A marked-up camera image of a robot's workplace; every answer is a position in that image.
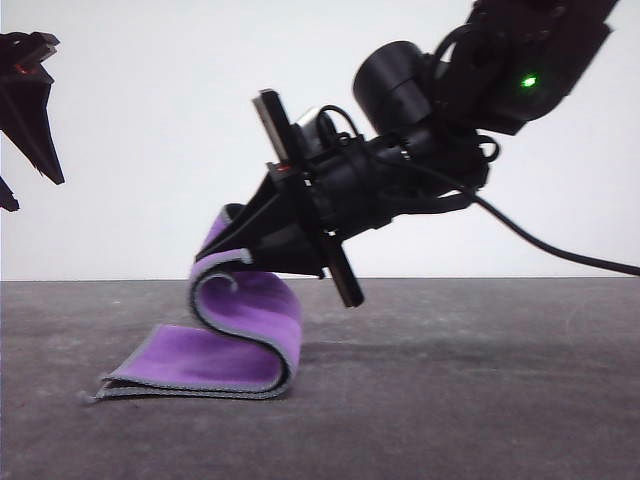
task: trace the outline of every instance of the folded cloth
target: folded cloth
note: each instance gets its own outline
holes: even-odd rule
[[[231,219],[227,207],[205,244]],[[105,382],[95,398],[166,395],[264,399],[284,392],[298,369],[300,304],[273,273],[233,272],[247,249],[211,254],[190,275],[189,303],[207,329],[163,325]]]

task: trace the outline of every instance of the purple towel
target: purple towel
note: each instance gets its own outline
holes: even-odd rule
[[[226,207],[209,243],[231,222]],[[264,399],[284,392],[298,369],[300,304],[273,273],[233,272],[246,249],[215,253],[191,269],[189,301],[206,329],[162,325],[114,372],[96,399],[177,395]]]

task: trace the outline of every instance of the black plastic part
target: black plastic part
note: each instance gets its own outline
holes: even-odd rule
[[[13,198],[13,192],[2,177],[0,177],[0,206],[9,212],[15,212],[20,208],[20,204]]]
[[[263,90],[254,100],[269,138],[280,158],[269,163],[269,173],[251,201],[231,224],[196,256],[247,248],[251,264],[241,270],[274,271],[324,276],[328,267],[347,307],[364,301],[341,241],[323,229],[305,182],[299,138],[287,119],[278,94]]]
[[[0,35],[0,129],[57,185],[64,182],[64,175],[47,116],[53,78],[41,62],[55,53],[58,43],[55,36],[40,32]],[[0,207],[17,210],[17,202],[6,194],[0,201]]]
[[[353,94],[379,134],[413,125],[431,113],[419,84],[422,61],[416,45],[398,41],[376,50],[356,73]]]

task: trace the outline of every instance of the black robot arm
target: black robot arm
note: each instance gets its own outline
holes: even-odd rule
[[[0,34],[0,129],[41,174],[57,185],[64,182],[64,176],[47,116],[53,78],[42,62],[56,52],[58,43],[49,33]],[[8,211],[19,208],[2,178],[0,207]]]
[[[615,3],[479,0],[467,23],[433,55],[404,41],[381,47],[360,67],[353,86],[379,134],[371,140],[333,105],[291,123],[278,94],[262,91],[254,103],[278,163],[268,164],[246,205],[228,209],[232,223],[196,258],[247,248],[253,262],[234,265],[234,271],[322,278],[328,267],[345,305],[358,306],[364,296],[342,242],[401,214],[445,213],[474,202],[486,207],[476,192],[500,148],[478,130],[515,135],[552,111],[609,35],[604,22]],[[352,132],[338,132],[328,112],[345,117]],[[493,145],[489,155],[486,144]],[[576,262],[640,273],[531,243]]]

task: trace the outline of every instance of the purple cloth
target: purple cloth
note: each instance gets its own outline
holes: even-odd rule
[[[205,243],[231,222],[222,210]],[[96,399],[136,395],[269,398],[285,391],[300,359],[300,304],[273,273],[233,272],[246,249],[215,253],[191,268],[189,302],[207,329],[156,327],[105,376]]]

